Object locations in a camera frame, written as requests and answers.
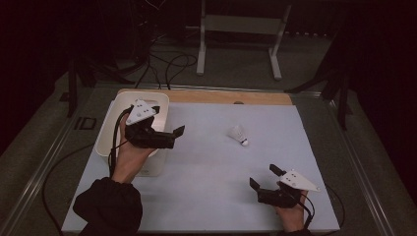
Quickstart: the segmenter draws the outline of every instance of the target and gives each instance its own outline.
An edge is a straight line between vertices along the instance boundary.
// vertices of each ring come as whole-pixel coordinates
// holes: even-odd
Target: black sleeve
[[[313,236],[308,229],[298,230],[290,233],[280,232],[277,236]]]
[[[106,177],[95,180],[78,195],[74,212],[88,224],[80,235],[135,235],[141,225],[141,194],[132,184],[120,184]]]

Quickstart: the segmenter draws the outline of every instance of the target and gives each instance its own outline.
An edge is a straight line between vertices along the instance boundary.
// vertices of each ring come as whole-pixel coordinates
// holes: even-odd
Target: white object
[[[227,136],[239,142],[242,146],[247,146],[249,144],[248,139],[246,138],[245,132],[241,125],[237,125],[229,130]]]
[[[295,170],[290,170],[282,175],[279,179],[280,182],[299,190],[308,190],[319,192],[320,188],[313,184],[310,180],[304,177],[302,174]]]
[[[271,163],[292,166],[321,187],[320,193],[308,195],[316,209],[311,231],[326,233],[339,228],[295,106],[170,102],[168,118],[171,127],[185,125],[187,132],[168,150],[158,177],[139,177],[132,182],[141,192],[144,206],[140,233],[282,230],[274,210],[258,203],[249,186],[253,177],[263,188],[276,189],[276,175],[265,169]],[[237,121],[248,131],[251,128],[248,148],[224,134]],[[107,174],[106,163],[93,151],[75,196]],[[70,206],[62,230],[80,232],[85,225]]]
[[[164,93],[147,91],[123,91],[120,92],[111,104],[104,123],[98,134],[95,150],[102,156],[105,163],[108,163],[108,154],[113,146],[113,133],[117,118],[123,110],[135,105],[129,115],[127,124],[134,124],[154,115],[152,127],[158,132],[166,132],[166,119],[168,114],[169,98]],[[159,113],[153,113],[151,107],[159,106]],[[120,132],[117,134],[116,146],[120,144]],[[138,176],[157,176],[163,169],[166,150],[157,149],[150,154]]]
[[[133,125],[154,116],[156,111],[153,110],[144,100],[136,99],[135,105],[126,120],[126,125]]]
[[[197,75],[202,76],[205,73],[207,31],[248,32],[271,34],[276,36],[275,44],[269,49],[268,54],[272,67],[273,78],[280,81],[282,76],[276,54],[285,32],[290,11],[291,5],[287,5],[280,19],[213,15],[206,14],[206,0],[203,0],[200,18],[200,50],[197,61]]]

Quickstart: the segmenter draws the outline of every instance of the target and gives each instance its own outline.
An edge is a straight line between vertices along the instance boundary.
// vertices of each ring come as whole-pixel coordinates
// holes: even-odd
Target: white container
[[[147,91],[120,92],[117,94],[113,104],[107,112],[95,145],[95,150],[103,157],[105,162],[108,162],[108,155],[112,149],[113,133],[117,118],[123,110],[129,108],[131,104],[135,104],[136,99],[142,99],[150,106],[159,106],[159,113],[154,116],[152,127],[158,132],[166,132],[165,125],[169,105],[169,98],[166,94]],[[117,146],[119,145],[119,142],[120,132],[117,134]],[[165,163],[166,153],[166,149],[157,149],[151,153],[137,176],[159,175]]]

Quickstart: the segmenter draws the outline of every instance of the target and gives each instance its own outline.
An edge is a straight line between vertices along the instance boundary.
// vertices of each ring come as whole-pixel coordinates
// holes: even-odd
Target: hand
[[[120,144],[116,168],[111,179],[119,183],[131,183],[155,148],[139,148],[126,141],[125,128],[129,114],[120,122]]]
[[[306,202],[307,191],[301,191],[300,203]],[[296,205],[293,208],[281,208],[278,206],[273,207],[276,213],[279,215],[282,221],[284,231],[289,233],[304,228],[304,209],[300,205]]]

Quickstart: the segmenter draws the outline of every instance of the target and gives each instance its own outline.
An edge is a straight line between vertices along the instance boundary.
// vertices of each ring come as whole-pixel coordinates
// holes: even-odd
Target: cable
[[[120,144],[119,146],[116,146],[117,144],[117,134],[119,132],[119,126],[120,126],[120,122],[123,118],[123,116],[125,114],[128,114],[132,111],[133,109],[133,105],[131,105],[129,108],[125,109],[122,111],[122,113],[120,113],[119,117],[117,118],[116,124],[114,125],[114,132],[113,132],[113,146],[110,150],[110,154],[108,154],[108,169],[109,169],[109,173],[110,173],[110,178],[111,176],[113,176],[114,173],[114,169],[116,167],[116,149],[118,149],[119,147],[121,147],[122,145],[126,144],[126,142]]]
[[[194,66],[197,63],[197,57],[195,57],[193,55],[185,54],[185,53],[180,52],[180,51],[155,51],[155,52],[174,52],[174,53],[181,53],[180,55],[172,58],[170,61],[166,61],[166,60],[164,60],[164,59],[162,59],[162,58],[160,58],[158,56],[155,56],[153,54],[150,54],[150,56],[152,56],[152,57],[154,57],[154,58],[156,58],[156,59],[158,59],[158,60],[160,60],[160,61],[165,62],[165,63],[168,64],[167,67],[166,67],[166,69],[165,69],[165,82],[166,82],[166,85],[167,85],[168,89],[171,89],[171,85],[170,84],[171,84],[172,80],[174,80],[175,77],[177,77],[187,67]],[[187,62],[186,62],[185,65],[179,65],[179,64],[175,64],[174,63],[175,60],[178,60],[179,58],[182,58],[182,57],[185,57],[187,59]],[[194,61],[192,63],[190,63],[190,57],[194,59]],[[180,67],[181,69],[174,76],[172,76],[170,79],[168,79],[168,71],[169,71],[169,68],[171,66]]]
[[[144,43],[144,41],[147,41],[146,39],[143,40],[142,38],[139,37],[137,30],[140,30],[139,28],[143,29],[144,34],[147,33],[147,28],[149,27],[149,16],[147,14],[143,14],[146,15],[143,18],[138,19],[138,14],[136,14],[136,12],[138,11],[137,5],[135,4],[134,1],[132,0],[128,0],[128,10],[129,10],[129,15],[130,15],[130,22],[131,22],[131,28],[132,28],[132,32],[133,32],[133,43],[132,43],[132,50],[130,52],[129,58],[130,59],[134,59],[135,65],[133,66],[129,66],[127,68],[123,68],[123,69],[111,69],[111,72],[113,73],[117,73],[119,75],[122,76],[127,76],[130,75],[136,71],[138,71],[139,69],[142,68],[142,66],[144,65],[143,60],[141,59],[141,56],[137,53],[138,48],[141,47],[141,49],[143,49],[144,51],[149,51],[150,46],[147,46],[147,43]],[[99,4],[98,1],[96,1],[96,4],[98,4],[98,10],[99,10],[99,14],[101,16],[101,20],[106,24],[106,20],[104,18],[104,14],[102,12],[101,6]],[[105,33],[107,35],[107,38],[111,38],[110,37],[110,32],[108,31],[108,28],[105,28]]]
[[[303,194],[301,194],[301,195],[304,196],[304,198],[306,198],[306,200],[309,201],[309,203],[310,203],[310,205],[312,206],[312,209],[313,209],[313,213],[310,213],[310,210],[305,205],[303,205],[301,202],[298,202],[298,205],[300,205],[301,207],[303,207],[303,209],[305,209],[306,212],[309,214],[309,216],[307,216],[307,220],[306,220],[306,222],[304,224],[304,228],[308,228],[309,225],[310,225],[310,223],[311,223],[311,221],[313,220],[314,215],[316,214],[316,210],[314,208],[314,205],[313,205],[312,201],[307,196],[305,196]]]
[[[341,210],[342,210],[342,218],[341,218],[341,222],[339,223],[339,228],[341,228],[341,227],[343,227],[344,220],[345,220],[345,216],[346,216],[346,210],[345,210],[345,208],[344,208],[343,201],[341,200],[341,197],[337,194],[337,192],[336,192],[334,189],[332,189],[332,188],[331,188],[328,184],[326,184],[326,183],[325,183],[325,186],[326,186],[326,188],[330,189],[330,190],[334,193],[334,195],[336,196],[337,200],[340,202],[340,206],[341,206]],[[333,234],[333,233],[335,233],[335,232],[337,232],[337,231],[333,231],[333,232],[330,232],[330,233],[328,233],[328,234],[324,234],[324,236],[325,236],[325,235],[326,235],[326,236],[331,235],[331,234]]]
[[[43,206],[44,206],[44,208],[45,208],[45,210],[46,210],[46,213],[48,213],[48,215],[49,215],[49,217],[50,217],[50,219],[52,220],[52,222],[53,222],[53,224],[54,224],[54,226],[55,226],[55,228],[58,230],[58,233],[59,233],[59,235],[60,236],[63,236],[64,235],[64,233],[61,231],[61,227],[60,227],[60,225],[59,225],[59,223],[58,223],[58,221],[57,221],[57,219],[53,216],[53,214],[52,214],[52,212],[51,212],[51,210],[49,209],[49,206],[48,206],[48,204],[47,204],[47,202],[46,202],[46,197],[45,197],[45,189],[46,189],[46,183],[47,183],[47,181],[48,181],[48,179],[49,179],[49,176],[50,176],[50,174],[52,173],[52,171],[63,161],[63,160],[65,160],[65,159],[67,159],[68,157],[70,157],[71,155],[73,155],[73,154],[75,154],[75,153],[77,153],[77,152],[79,152],[79,151],[81,151],[81,150],[84,150],[84,149],[86,149],[86,148],[89,148],[89,147],[92,147],[94,145],[94,143],[92,143],[92,144],[89,144],[89,145],[87,145],[87,146],[84,146],[84,147],[81,147],[81,148],[78,148],[78,149],[76,149],[76,150],[74,150],[74,151],[72,151],[72,152],[70,152],[70,153],[68,153],[68,154],[66,154],[66,155],[64,155],[62,158],[60,158],[57,162],[55,162],[55,164],[50,168],[50,170],[48,171],[48,173],[47,173],[47,175],[46,175],[46,177],[45,177],[45,179],[43,180],[43,184],[42,184],[42,190],[41,190],[41,194],[42,194],[42,203],[43,203]]]
[[[155,6],[155,5],[153,5],[153,4],[151,4],[151,2],[149,1],[149,0],[145,0],[151,7],[153,7],[154,9],[156,9],[157,11],[159,11],[159,9],[160,9],[160,7],[162,7],[162,5],[165,3],[165,1],[166,0],[163,0],[160,4],[159,4],[159,6]]]
[[[147,72],[148,72],[148,69],[149,69],[149,67],[150,67],[150,61],[149,61],[149,56],[148,56],[148,60],[147,60],[147,68],[145,69],[145,71],[142,73],[142,75],[139,77],[139,79],[138,79],[138,81],[136,82],[136,84],[135,84],[135,89],[137,89],[138,88],[138,86],[139,86],[139,84],[141,83],[141,81],[142,81],[142,79],[145,77],[145,75],[147,74]]]
[[[155,80],[158,84],[158,89],[162,89],[160,81],[159,81],[159,77],[157,76],[157,70],[156,68],[154,68],[153,66],[150,66],[150,68],[152,69],[153,75],[155,76]]]

